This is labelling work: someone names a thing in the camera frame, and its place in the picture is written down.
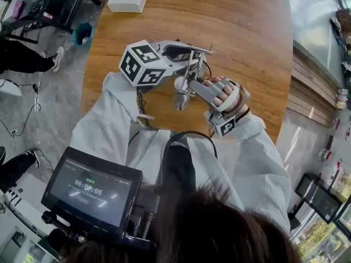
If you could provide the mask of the person's right hand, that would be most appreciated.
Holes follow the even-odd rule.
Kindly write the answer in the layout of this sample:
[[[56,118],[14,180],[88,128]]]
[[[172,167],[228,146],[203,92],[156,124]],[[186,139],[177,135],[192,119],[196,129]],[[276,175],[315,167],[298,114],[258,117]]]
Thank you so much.
[[[223,80],[223,76],[211,76],[209,79],[206,79],[202,82],[205,86],[212,86],[215,83]],[[224,86],[223,90],[215,97],[213,104],[219,107],[223,102],[229,97],[229,95],[234,91],[235,86],[232,83],[228,83]]]

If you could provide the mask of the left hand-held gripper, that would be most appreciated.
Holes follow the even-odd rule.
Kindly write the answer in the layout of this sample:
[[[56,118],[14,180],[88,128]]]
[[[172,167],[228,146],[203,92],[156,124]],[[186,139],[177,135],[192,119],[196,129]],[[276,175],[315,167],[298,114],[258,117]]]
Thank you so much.
[[[155,86],[166,77],[183,76],[186,73],[191,47],[191,44],[179,40],[155,43],[139,41],[125,48],[119,69],[134,87]],[[197,67],[198,59],[192,59],[189,72]]]

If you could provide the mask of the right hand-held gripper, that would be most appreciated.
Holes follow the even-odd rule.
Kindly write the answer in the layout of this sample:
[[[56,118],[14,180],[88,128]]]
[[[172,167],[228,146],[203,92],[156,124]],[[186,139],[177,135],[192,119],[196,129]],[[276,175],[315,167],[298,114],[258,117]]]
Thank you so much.
[[[213,104],[213,100],[228,83],[235,86],[234,91],[222,105],[217,107]],[[193,80],[189,83],[189,87],[210,107],[203,115],[212,131],[220,138],[225,137],[235,128],[236,115],[250,98],[250,93],[245,88],[226,77],[209,87],[203,85],[202,82]]]

